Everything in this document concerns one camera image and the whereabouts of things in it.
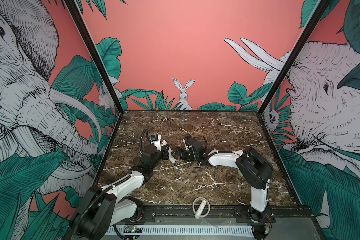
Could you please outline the white remote control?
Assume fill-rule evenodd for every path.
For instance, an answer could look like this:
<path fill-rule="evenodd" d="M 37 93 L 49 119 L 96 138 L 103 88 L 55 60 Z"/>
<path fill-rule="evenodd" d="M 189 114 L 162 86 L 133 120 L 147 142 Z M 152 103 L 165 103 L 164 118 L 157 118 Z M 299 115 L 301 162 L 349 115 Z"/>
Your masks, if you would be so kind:
<path fill-rule="evenodd" d="M 170 145 L 167 143 L 166 140 L 163 140 L 161 144 L 161 153 L 163 160 L 169 160 L 173 165 L 176 163 L 176 159 L 172 155 L 173 150 L 171 149 Z"/>

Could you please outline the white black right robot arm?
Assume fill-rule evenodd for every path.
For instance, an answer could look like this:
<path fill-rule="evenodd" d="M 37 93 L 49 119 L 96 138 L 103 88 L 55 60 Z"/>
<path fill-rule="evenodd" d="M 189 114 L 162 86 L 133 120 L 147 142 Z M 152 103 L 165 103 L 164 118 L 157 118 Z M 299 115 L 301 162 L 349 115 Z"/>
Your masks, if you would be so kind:
<path fill-rule="evenodd" d="M 185 146 L 169 150 L 169 159 L 195 162 L 198 166 L 223 166 L 235 168 L 251 186 L 251 201 L 248 209 L 255 223 L 271 223 L 272 212 L 268 201 L 268 189 L 274 168 L 252 147 L 239 151 L 208 149 L 193 137 L 183 139 Z"/>

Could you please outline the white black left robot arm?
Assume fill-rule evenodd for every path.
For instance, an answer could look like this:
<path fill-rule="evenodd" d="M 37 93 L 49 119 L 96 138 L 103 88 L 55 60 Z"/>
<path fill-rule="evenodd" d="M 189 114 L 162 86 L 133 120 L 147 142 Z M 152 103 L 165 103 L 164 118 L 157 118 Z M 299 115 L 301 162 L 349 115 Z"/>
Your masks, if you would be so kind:
<path fill-rule="evenodd" d="M 171 153 L 169 144 L 160 147 L 150 144 L 127 175 L 103 187 L 90 187 L 70 220 L 71 239 L 100 240 L 112 225 L 125 219 L 139 219 L 142 203 L 127 195 L 147 183 L 158 163 L 173 157 Z"/>

